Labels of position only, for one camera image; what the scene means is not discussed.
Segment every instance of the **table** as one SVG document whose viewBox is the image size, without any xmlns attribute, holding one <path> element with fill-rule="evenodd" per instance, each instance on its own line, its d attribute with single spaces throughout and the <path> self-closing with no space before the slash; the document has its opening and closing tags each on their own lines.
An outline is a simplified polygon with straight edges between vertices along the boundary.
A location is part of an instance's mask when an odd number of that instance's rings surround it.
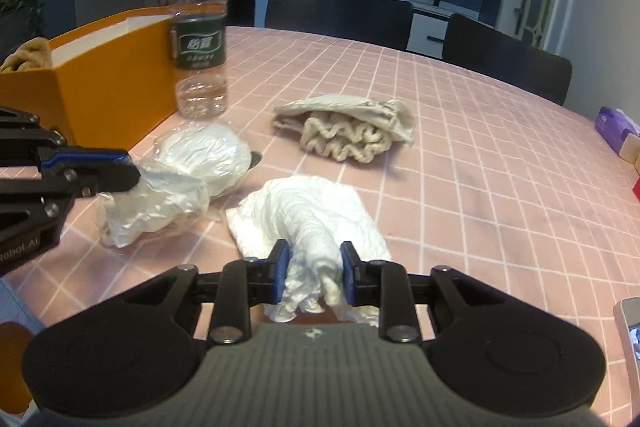
<svg viewBox="0 0 640 427">
<path fill-rule="evenodd" d="M 612 308 L 640 295 L 638 176 L 592 122 L 437 60 L 281 30 L 229 28 L 228 81 L 224 118 L 264 159 L 227 205 L 294 173 L 353 185 L 407 271 L 449 264 L 589 331 L 608 363 L 593 408 L 615 426 L 629 422 Z M 338 164 L 273 132 L 274 106 L 336 92 L 404 100 L 417 121 L 415 145 L 370 165 Z M 132 153 L 148 152 L 179 122 L 172 116 Z M 95 200 L 78 201 L 60 246 L 6 276 L 46 325 L 177 264 L 217 271 L 238 257 L 225 225 L 206 220 L 169 239 L 103 248 L 97 209 Z M 423 334 L 433 335 L 424 307 L 418 314 Z"/>
</svg>

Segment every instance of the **green bottle label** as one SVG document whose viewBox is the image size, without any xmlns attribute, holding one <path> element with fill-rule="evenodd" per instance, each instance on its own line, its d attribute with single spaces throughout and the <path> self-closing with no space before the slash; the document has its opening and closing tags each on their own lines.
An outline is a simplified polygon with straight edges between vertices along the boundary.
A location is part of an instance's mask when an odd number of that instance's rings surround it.
<svg viewBox="0 0 640 427">
<path fill-rule="evenodd" d="M 174 18 L 171 40 L 175 67 L 179 70 L 206 70 L 224 64 L 225 22 L 222 14 Z"/>
</svg>

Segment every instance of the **cabinet drawer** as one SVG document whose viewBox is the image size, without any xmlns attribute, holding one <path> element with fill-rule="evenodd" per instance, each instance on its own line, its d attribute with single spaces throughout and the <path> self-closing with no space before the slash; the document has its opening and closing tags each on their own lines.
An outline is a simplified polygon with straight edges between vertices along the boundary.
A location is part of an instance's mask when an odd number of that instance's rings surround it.
<svg viewBox="0 0 640 427">
<path fill-rule="evenodd" d="M 415 13 L 407 51 L 442 58 L 442 42 L 448 24 L 448 21 Z"/>
</svg>

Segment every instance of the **brown cloth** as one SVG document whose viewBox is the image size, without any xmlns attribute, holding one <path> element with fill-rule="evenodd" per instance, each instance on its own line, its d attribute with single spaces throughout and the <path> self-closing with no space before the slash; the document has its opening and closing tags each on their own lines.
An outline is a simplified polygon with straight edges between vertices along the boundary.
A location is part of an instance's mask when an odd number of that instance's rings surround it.
<svg viewBox="0 0 640 427">
<path fill-rule="evenodd" d="M 44 37 L 36 37 L 25 42 L 9 55 L 0 66 L 0 73 L 50 68 L 51 65 L 49 41 Z"/>
</svg>

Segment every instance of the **potted plant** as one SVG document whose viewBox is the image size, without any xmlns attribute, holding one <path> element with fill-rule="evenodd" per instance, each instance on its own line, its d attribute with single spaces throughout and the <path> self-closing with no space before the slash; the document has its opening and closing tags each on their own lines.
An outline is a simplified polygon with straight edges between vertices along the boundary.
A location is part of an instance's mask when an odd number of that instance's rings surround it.
<svg viewBox="0 0 640 427">
<path fill-rule="evenodd" d="M 38 0 L 0 0 L 0 63 L 20 44 L 41 33 Z"/>
</svg>

